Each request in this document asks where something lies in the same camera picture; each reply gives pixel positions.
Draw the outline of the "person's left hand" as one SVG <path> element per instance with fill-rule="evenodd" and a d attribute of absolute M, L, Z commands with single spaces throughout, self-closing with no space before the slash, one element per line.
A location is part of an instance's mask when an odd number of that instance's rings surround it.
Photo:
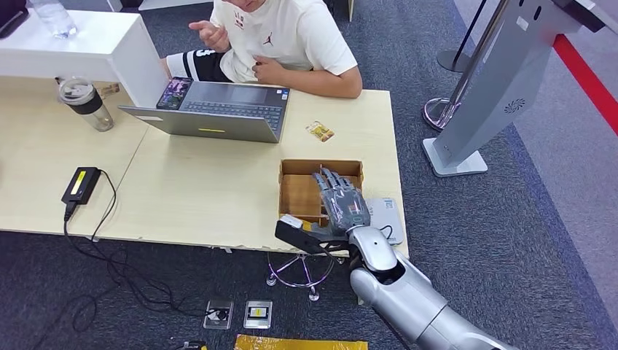
<path fill-rule="evenodd" d="M 256 55 L 252 67 L 257 82 L 266 85 L 285 85 L 287 70 L 275 59 Z"/>

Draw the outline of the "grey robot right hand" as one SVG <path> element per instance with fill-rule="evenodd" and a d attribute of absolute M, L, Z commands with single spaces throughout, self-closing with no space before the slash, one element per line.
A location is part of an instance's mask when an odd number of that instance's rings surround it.
<path fill-rule="evenodd" d="M 371 217 L 361 190 L 344 176 L 328 168 L 312 174 L 334 236 L 343 236 L 356 227 L 370 226 Z"/>

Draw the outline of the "person's right hand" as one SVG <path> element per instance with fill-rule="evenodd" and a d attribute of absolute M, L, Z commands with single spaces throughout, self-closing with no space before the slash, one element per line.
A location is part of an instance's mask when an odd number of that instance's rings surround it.
<path fill-rule="evenodd" d="M 192 22 L 189 28 L 197 31 L 206 47 L 217 53 L 225 53 L 230 49 L 230 40 L 224 27 L 215 26 L 207 20 Z"/>

